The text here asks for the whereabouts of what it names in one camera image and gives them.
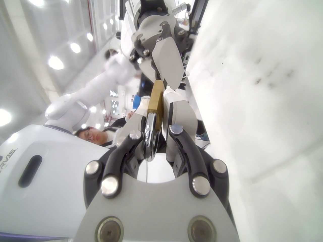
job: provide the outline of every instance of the eyeglasses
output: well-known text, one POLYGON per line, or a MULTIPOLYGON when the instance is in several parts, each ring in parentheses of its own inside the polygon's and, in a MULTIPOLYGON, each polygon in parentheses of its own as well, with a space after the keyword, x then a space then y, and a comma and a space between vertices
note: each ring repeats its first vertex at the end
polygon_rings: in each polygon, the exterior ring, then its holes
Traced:
POLYGON ((89 139, 92 138, 93 134, 91 130, 87 130, 84 132, 84 137, 87 141, 92 141, 93 139, 89 139))

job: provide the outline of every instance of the metal screw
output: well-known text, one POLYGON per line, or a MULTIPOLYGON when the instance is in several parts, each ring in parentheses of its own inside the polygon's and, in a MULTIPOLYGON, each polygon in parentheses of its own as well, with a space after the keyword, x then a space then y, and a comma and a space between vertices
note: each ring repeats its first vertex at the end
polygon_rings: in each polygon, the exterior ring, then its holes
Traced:
POLYGON ((87 175, 95 174, 98 171, 99 166, 100 166, 100 164, 98 161, 91 161, 86 166, 85 173, 87 175))
POLYGON ((142 51, 142 53, 143 53, 143 55, 147 56, 147 55, 149 55, 149 50, 148 49, 144 49, 142 51))
POLYGON ((174 135, 179 135, 183 132, 183 127, 179 124, 174 124, 171 126, 170 130, 174 135))
POLYGON ((115 194, 119 186, 118 180, 110 175, 106 177, 101 183, 101 192, 105 197, 115 194))
POLYGON ((97 232, 98 242, 120 242, 123 239, 122 222, 115 217, 102 221, 97 232))
POLYGON ((129 134, 131 139, 139 139, 142 136, 142 133, 139 130, 132 130, 129 134))
POLYGON ((226 172, 226 165, 222 160, 216 159, 213 161, 213 168, 216 172, 223 174, 226 172))
POLYGON ((194 217, 188 226, 190 242, 213 242, 216 240, 216 230, 212 222, 204 216, 194 217))
POLYGON ((192 186, 194 191, 201 196, 206 196, 210 192, 210 183, 203 176, 199 175, 194 177, 192 180, 192 186))

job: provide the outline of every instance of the black hair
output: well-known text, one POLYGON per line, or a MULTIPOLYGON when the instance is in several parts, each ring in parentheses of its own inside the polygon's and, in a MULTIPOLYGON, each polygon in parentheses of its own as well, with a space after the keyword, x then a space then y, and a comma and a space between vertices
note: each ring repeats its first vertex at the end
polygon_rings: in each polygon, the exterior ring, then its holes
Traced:
POLYGON ((117 50, 115 50, 115 49, 108 49, 108 50, 105 52, 105 54, 104 54, 105 59, 106 59, 106 60, 108 60, 112 55, 115 55, 116 53, 118 53, 118 51, 117 51, 117 50))
POLYGON ((87 130, 90 130, 91 127, 86 127, 86 128, 80 128, 79 130, 77 130, 74 134, 74 136, 77 136, 79 137, 80 133, 83 132, 83 131, 87 131, 87 130))

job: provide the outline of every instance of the person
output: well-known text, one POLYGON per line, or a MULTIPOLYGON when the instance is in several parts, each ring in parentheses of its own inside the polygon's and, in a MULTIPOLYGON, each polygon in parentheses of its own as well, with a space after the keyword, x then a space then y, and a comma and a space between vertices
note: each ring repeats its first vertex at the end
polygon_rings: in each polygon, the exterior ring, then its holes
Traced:
POLYGON ((133 114, 133 111, 129 112, 126 117, 116 120, 103 131, 100 131, 94 127, 86 127, 80 128, 75 132, 74 135, 102 147, 108 147, 112 145, 115 132, 119 128, 122 128, 126 124, 126 122, 133 116, 133 114))
POLYGON ((114 138, 114 132, 112 130, 100 131, 94 127, 80 128, 76 131, 75 136, 80 139, 87 140, 91 143, 107 147, 112 144, 114 138))

